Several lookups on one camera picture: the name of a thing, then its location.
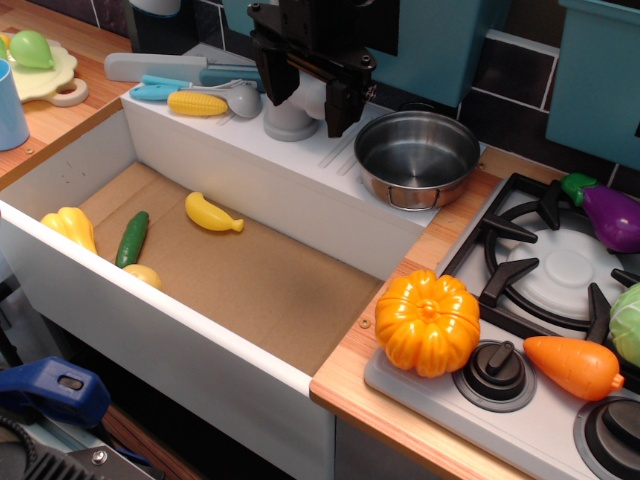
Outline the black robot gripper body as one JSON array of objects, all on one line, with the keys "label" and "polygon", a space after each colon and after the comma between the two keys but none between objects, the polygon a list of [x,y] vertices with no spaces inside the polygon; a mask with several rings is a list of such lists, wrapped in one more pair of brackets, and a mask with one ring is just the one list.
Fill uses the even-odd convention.
[{"label": "black robot gripper body", "polygon": [[354,1],[253,2],[247,15],[255,31],[288,48],[289,63],[329,83],[371,80],[373,57],[356,33],[363,7]]}]

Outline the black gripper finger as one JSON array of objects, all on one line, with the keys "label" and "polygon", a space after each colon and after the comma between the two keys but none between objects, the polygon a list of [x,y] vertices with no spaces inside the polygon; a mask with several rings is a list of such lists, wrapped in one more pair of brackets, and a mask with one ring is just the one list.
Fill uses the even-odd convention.
[{"label": "black gripper finger", "polygon": [[371,80],[355,85],[333,79],[326,84],[325,121],[329,138],[339,138],[361,119],[370,99]]},{"label": "black gripper finger", "polygon": [[289,63],[288,48],[283,42],[255,31],[253,47],[264,90],[271,103],[279,106],[299,87],[299,71]]}]

